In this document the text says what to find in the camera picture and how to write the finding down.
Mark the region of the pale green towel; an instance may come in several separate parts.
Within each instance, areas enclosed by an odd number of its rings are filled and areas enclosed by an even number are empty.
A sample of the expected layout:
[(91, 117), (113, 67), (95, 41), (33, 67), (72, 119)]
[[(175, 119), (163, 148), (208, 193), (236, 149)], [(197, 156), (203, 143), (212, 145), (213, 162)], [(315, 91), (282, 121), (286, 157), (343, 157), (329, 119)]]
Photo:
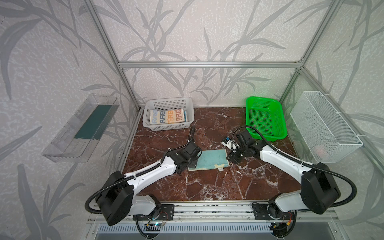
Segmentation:
[(227, 151), (221, 150), (207, 150), (203, 151), (198, 159), (197, 166), (195, 168), (188, 168), (188, 171), (204, 171), (219, 169), (222, 171), (229, 166), (229, 162), (226, 159)]

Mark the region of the beige towel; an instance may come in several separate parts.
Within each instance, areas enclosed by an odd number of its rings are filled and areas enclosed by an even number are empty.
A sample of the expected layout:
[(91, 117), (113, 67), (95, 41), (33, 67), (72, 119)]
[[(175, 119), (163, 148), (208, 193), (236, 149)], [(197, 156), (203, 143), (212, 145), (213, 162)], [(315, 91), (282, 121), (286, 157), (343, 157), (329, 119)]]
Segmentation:
[(176, 124), (183, 123), (185, 121), (186, 112), (183, 109), (150, 111), (150, 125)]

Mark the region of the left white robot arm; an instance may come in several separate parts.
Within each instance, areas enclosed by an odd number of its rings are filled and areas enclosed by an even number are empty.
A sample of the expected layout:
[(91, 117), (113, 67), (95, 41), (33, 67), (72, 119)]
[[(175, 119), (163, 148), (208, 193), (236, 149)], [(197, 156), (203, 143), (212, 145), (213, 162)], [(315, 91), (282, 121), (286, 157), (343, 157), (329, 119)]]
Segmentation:
[(162, 159), (138, 171), (127, 174), (114, 172), (102, 189), (91, 197), (100, 209), (95, 213), (103, 215), (109, 226), (118, 224), (127, 216), (158, 217), (162, 207), (160, 201), (153, 195), (140, 196), (139, 193), (158, 180), (196, 167), (201, 154), (201, 148), (190, 141), (167, 151)]

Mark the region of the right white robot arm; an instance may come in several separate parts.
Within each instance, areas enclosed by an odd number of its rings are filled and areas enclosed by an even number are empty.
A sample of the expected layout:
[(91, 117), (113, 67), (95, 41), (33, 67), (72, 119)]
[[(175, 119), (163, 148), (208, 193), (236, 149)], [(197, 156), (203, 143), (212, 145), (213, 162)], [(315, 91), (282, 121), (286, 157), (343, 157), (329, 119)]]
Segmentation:
[(334, 176), (325, 172), (329, 170), (328, 166), (298, 163), (298, 159), (275, 148), (270, 142), (252, 138), (247, 130), (237, 134), (235, 140), (224, 138), (222, 145), (231, 151), (227, 156), (230, 162), (238, 165), (244, 158), (258, 157), (301, 185), (300, 190), (278, 194), (269, 200), (267, 211), (272, 218), (299, 210), (321, 215), (341, 196)]

